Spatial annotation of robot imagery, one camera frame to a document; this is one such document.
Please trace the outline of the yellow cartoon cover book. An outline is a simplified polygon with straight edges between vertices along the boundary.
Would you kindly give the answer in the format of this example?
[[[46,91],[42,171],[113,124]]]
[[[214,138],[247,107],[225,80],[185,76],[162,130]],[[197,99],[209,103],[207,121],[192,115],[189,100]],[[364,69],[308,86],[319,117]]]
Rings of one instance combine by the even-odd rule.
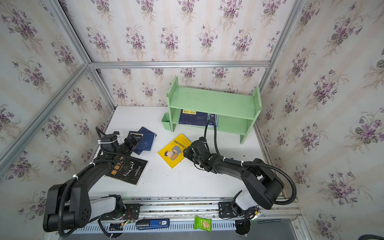
[[[165,161],[165,163],[173,169],[185,158],[184,150],[186,150],[191,144],[191,141],[187,137],[180,134],[168,145],[162,148],[158,154]]]

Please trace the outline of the black cover book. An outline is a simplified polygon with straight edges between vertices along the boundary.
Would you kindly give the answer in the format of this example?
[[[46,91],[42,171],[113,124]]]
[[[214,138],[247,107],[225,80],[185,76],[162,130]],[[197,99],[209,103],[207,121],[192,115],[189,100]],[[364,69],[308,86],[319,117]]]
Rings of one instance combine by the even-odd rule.
[[[146,160],[129,157],[127,160],[116,164],[105,176],[128,184],[137,185],[147,163],[148,161]]]

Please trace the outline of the dark blue thick book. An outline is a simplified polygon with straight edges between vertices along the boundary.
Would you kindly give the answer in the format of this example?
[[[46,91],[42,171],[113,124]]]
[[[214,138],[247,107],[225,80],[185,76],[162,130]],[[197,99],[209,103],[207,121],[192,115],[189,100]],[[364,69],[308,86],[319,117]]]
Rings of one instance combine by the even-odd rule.
[[[209,121],[207,113],[201,113],[190,110],[182,110],[179,118],[179,124],[191,126],[205,126]]]

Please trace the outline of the sci-fi cover magazine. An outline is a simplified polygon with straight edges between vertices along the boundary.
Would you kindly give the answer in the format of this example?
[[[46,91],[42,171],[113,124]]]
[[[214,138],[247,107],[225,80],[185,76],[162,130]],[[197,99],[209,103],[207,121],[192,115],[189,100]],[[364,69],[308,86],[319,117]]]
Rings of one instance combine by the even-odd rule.
[[[208,120],[212,120],[215,122],[216,128],[219,127],[219,116],[215,114],[208,114]]]

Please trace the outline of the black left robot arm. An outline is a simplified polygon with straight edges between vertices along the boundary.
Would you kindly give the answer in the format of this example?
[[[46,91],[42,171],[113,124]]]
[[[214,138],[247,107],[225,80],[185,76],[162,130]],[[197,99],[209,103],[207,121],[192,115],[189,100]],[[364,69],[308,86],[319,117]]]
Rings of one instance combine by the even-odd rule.
[[[88,223],[99,221],[103,215],[122,217],[125,214],[126,207],[120,195],[92,201],[89,191],[101,177],[131,157],[143,136],[132,134],[119,143],[117,131],[106,134],[96,127],[96,133],[100,146],[98,156],[70,180],[48,190],[43,219],[46,233],[57,232],[61,238],[66,238]]]

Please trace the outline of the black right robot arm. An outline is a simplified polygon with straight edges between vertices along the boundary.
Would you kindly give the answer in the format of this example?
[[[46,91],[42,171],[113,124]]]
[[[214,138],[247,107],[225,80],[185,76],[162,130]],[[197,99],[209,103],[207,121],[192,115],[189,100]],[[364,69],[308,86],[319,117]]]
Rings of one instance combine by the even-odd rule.
[[[268,165],[258,158],[244,162],[221,155],[217,145],[217,125],[213,120],[206,123],[204,136],[191,143],[183,154],[201,170],[228,175],[245,184],[247,191],[238,192],[230,203],[232,212],[237,215],[242,215],[244,211],[255,207],[270,210],[273,205],[289,205],[297,197],[293,179],[281,169]],[[292,193],[287,200],[277,200],[285,185],[276,173],[286,178],[291,186]]]

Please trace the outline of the dark blue book under arm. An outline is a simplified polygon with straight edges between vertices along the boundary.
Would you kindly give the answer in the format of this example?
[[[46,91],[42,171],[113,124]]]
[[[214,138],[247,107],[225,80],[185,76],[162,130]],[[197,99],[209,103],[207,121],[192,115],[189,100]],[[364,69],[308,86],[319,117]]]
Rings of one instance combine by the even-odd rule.
[[[141,127],[140,130],[138,132],[147,132],[147,133],[151,133],[150,130],[146,129],[145,127]],[[140,155],[142,152],[144,151],[135,151],[134,150],[134,153],[136,153],[137,155]]]

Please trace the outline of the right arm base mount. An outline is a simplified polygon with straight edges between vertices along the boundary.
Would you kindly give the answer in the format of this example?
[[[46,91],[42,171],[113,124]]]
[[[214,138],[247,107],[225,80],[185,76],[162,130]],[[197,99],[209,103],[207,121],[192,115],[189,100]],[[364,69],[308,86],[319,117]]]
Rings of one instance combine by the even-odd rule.
[[[260,211],[258,206],[243,210],[232,202],[219,202],[218,208],[219,218],[223,220],[230,220],[234,218],[244,218],[245,220],[251,220],[257,216]]]

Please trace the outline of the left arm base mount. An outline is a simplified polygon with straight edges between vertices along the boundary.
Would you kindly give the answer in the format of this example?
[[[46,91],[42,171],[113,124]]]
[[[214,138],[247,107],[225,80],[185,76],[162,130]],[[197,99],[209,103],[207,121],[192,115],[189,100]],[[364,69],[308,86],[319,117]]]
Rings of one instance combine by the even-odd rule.
[[[100,217],[101,221],[136,221],[139,219],[140,204],[124,204],[122,210],[104,214]]]

